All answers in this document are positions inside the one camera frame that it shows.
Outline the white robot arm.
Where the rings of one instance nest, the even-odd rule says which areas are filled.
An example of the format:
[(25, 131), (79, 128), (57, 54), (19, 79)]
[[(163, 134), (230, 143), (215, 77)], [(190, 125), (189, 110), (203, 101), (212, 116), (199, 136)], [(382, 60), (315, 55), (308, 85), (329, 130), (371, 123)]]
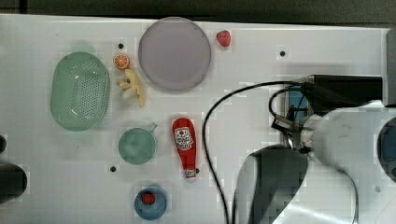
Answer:
[(395, 224), (394, 109), (336, 109), (248, 155), (232, 224)]

